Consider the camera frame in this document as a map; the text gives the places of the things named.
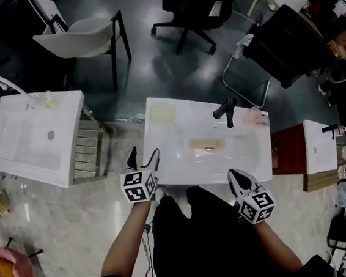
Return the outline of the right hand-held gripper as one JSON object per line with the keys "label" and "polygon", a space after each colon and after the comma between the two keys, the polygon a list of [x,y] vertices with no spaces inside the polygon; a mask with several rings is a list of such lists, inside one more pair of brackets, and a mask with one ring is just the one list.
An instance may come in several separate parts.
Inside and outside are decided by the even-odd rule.
{"label": "right hand-held gripper", "polygon": [[239,205],[238,214],[240,218],[258,224],[271,216],[276,201],[270,191],[263,186],[258,186],[253,175],[238,169],[230,169],[227,173],[230,190],[236,197]]}

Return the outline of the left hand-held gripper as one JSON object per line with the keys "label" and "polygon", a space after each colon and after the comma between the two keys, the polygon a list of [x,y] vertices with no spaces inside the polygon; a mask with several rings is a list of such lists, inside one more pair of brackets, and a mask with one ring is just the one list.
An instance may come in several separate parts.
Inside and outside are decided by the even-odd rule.
{"label": "left hand-held gripper", "polygon": [[155,177],[160,163],[160,150],[156,148],[150,156],[149,162],[137,167],[137,149],[133,146],[122,161],[122,174],[120,175],[120,189],[127,202],[135,204],[154,199],[158,186]]}

